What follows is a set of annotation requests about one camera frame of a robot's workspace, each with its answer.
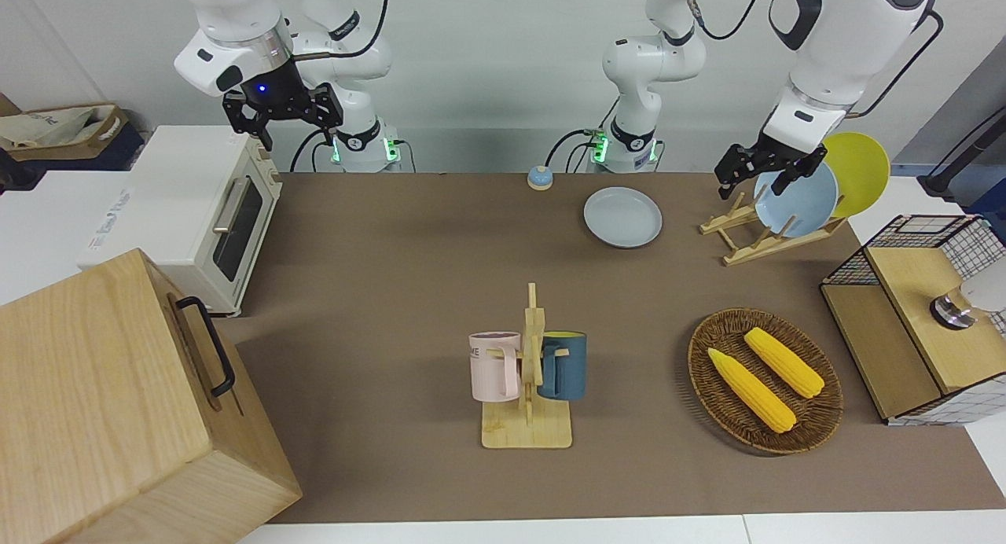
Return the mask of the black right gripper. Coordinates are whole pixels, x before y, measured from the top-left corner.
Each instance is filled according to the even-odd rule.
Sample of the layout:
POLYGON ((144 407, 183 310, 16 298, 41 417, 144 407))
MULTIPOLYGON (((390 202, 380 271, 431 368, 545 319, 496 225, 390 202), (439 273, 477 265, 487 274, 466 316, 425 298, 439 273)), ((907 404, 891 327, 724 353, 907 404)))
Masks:
POLYGON ((240 90, 223 94, 224 114, 234 132, 258 139, 269 153, 273 139, 267 132, 267 123, 271 120, 299 120, 307 112, 310 122, 323 132, 330 132, 344 122, 343 107, 334 86, 319 84, 307 90, 292 57, 276 70, 246 79, 240 90))

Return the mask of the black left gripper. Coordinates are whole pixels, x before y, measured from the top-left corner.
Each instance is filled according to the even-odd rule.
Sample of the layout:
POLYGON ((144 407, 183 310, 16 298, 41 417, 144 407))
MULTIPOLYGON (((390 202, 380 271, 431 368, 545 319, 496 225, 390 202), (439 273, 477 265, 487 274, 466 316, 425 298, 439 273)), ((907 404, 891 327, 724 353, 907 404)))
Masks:
POLYGON ((758 172, 774 171, 780 171, 780 174, 770 189, 775 196, 782 196, 791 183, 814 175, 823 157, 822 143, 812 151, 802 151, 766 134, 759 134, 749 149, 741 144, 732 144, 715 165, 719 197, 727 200, 741 182, 754 178, 758 172))

